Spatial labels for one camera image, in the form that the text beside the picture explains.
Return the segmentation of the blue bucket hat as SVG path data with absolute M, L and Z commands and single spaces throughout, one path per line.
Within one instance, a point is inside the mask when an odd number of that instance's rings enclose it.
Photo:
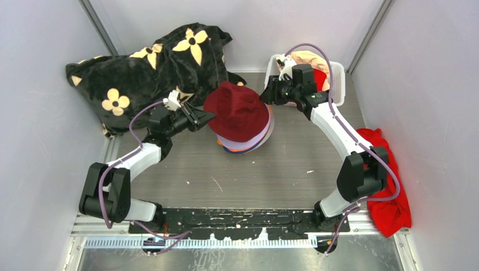
M 246 154 L 246 153 L 249 153 L 249 152 L 252 152 L 256 149 L 256 147 L 252 147 L 252 148 L 248 148 L 248 149 L 244 149 L 244 150 L 232 150 L 232 149 L 229 149 L 229 148 L 226 148 L 223 146 L 223 150 L 229 154 L 234 154 L 234 155 L 243 155 L 243 154 Z

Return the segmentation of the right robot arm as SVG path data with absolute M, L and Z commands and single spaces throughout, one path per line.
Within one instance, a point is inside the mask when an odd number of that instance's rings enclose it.
M 282 75 L 270 75 L 260 96 L 266 104 L 294 102 L 297 110 L 321 129 L 343 160 L 336 189 L 318 201 L 312 224 L 329 231 L 348 207 L 386 188 L 388 153 L 359 135 L 333 104 L 327 91 L 318 91 L 308 64 L 296 64 Z

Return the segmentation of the red bucket hat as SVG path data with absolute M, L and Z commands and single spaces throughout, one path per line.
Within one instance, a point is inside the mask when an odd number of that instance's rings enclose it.
M 322 91 L 324 82 L 326 81 L 326 73 L 319 69 L 313 69 L 313 75 L 316 82 L 316 90 Z

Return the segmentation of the beige bucket hat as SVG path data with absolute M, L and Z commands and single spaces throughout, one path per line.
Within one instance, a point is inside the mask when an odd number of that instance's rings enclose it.
M 324 82 L 322 91 L 330 90 L 330 69 L 323 57 L 308 50 L 293 51 L 288 56 L 294 59 L 297 64 L 309 64 L 313 69 L 319 69 L 326 73 L 326 81 Z

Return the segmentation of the maroon bucket hat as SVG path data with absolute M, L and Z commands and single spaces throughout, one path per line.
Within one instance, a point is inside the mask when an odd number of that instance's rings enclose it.
M 269 107 L 254 90 L 224 81 L 206 98 L 203 109 L 215 118 L 211 130 L 233 142 L 247 142 L 258 136 L 270 121 Z

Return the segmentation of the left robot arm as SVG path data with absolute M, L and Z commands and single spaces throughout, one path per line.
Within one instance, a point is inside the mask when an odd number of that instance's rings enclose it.
M 133 199 L 131 182 L 143 171 L 160 163 L 172 148 L 172 137 L 187 129 L 196 132 L 215 118 L 188 103 L 170 111 L 161 102 L 140 112 L 150 113 L 147 135 L 138 147 L 109 163 L 93 163 L 79 201 L 79 212 L 102 218 L 108 228 L 114 223 L 132 221 L 142 223 L 151 233 L 164 228 L 163 208 L 158 203 Z

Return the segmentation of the lilac bucket hat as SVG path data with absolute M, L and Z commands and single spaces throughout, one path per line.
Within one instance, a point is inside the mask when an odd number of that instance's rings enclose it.
M 220 135 L 217 135 L 217 140 L 219 139 L 222 142 L 223 146 L 225 146 L 227 148 L 232 148 L 232 149 L 236 149 L 236 150 L 249 148 L 249 147 L 255 145 L 256 143 L 262 141 L 263 137 L 266 135 L 266 133 L 268 131 L 269 123 L 270 123 L 270 114 L 269 114 L 269 120 L 267 122 L 267 125 L 264 127 L 264 129 L 258 135 L 254 136 L 252 139 L 250 139 L 246 142 L 231 141 L 231 140 L 228 140 L 228 139 L 226 139 L 226 138 L 224 138 Z

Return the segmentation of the orange bucket hat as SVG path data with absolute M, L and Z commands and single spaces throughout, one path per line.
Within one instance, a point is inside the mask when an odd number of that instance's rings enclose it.
M 230 153 L 230 154 L 245 154 L 247 152 L 250 152 L 250 151 L 253 151 L 254 149 L 256 149 L 257 147 L 259 147 L 261 142 L 258 142 L 256 143 L 255 145 L 249 147 L 249 148 L 245 148 L 245 149 L 241 149 L 241 150 L 236 150 L 236 149 L 232 149 L 232 148 L 227 148 L 225 146 L 223 146 L 222 142 L 218 139 L 217 140 L 217 144 L 220 145 L 224 151 Z

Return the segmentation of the white plastic basket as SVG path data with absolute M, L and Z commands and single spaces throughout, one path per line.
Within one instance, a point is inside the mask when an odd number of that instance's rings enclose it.
M 284 54 L 273 54 L 268 62 L 266 76 L 264 79 L 264 88 L 267 86 L 269 76 L 279 75 L 280 70 L 276 62 L 276 57 Z M 341 63 L 330 62 L 330 95 L 332 96 L 333 103 L 339 107 L 344 104 L 346 95 L 346 79 L 345 69 Z

